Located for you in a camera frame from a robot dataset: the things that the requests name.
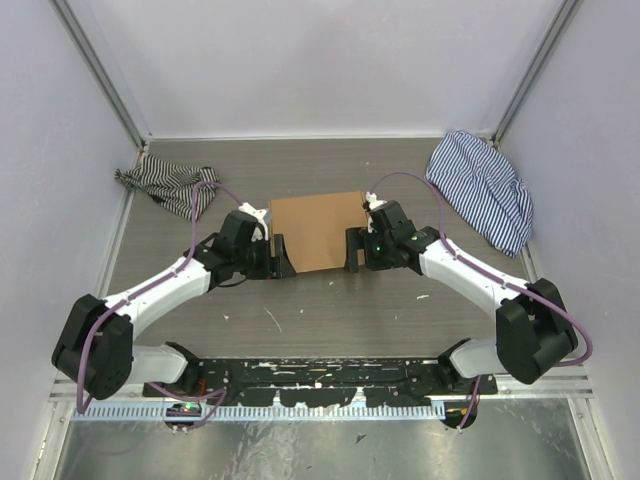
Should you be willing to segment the brown cardboard box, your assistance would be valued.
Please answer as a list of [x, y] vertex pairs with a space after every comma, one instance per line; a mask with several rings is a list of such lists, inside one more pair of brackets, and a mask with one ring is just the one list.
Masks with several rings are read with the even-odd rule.
[[338, 269], [346, 261], [346, 230], [367, 224], [359, 191], [273, 199], [271, 226], [284, 236], [297, 273]]

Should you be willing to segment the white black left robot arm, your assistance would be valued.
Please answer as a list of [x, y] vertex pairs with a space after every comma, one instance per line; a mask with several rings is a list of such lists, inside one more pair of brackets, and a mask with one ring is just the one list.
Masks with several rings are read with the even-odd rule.
[[242, 280], [294, 276], [284, 237], [270, 233], [267, 209], [244, 203], [220, 230], [187, 250], [174, 264], [136, 287], [99, 299], [79, 298], [52, 353], [52, 364], [75, 381], [80, 395], [104, 400], [132, 383], [163, 386], [181, 397], [203, 391], [200, 359], [167, 342], [136, 344], [155, 321], [181, 304]]

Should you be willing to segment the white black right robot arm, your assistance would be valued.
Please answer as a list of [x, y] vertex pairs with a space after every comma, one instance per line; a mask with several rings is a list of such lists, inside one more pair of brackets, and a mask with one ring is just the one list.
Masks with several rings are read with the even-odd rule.
[[437, 229], [416, 228], [396, 201], [369, 195], [362, 208], [366, 226], [346, 231], [348, 272], [410, 269], [456, 291], [495, 322], [493, 337], [463, 339], [438, 356], [447, 392], [462, 394], [493, 374], [531, 385], [577, 349], [576, 330], [552, 282], [530, 283], [468, 256]]

